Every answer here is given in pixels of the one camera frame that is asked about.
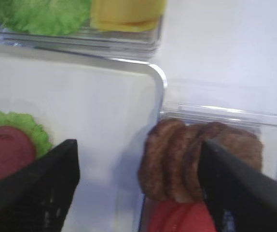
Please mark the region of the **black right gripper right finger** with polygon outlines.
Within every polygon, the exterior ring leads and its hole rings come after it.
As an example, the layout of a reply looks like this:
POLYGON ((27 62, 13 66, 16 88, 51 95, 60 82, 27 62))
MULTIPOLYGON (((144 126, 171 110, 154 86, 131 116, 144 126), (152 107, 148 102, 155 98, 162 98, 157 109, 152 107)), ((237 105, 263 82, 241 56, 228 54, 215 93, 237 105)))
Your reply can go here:
POLYGON ((218 232, 277 232, 277 181, 213 140, 202 143, 197 176, 218 232))

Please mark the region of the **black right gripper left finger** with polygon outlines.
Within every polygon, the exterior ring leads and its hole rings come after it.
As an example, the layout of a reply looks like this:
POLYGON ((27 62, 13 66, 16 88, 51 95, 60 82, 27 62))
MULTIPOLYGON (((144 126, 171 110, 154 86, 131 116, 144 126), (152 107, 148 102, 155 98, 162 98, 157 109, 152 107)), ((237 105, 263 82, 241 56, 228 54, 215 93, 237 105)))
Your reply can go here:
POLYGON ((0 232, 61 231, 79 180, 75 139, 0 180, 0 232))

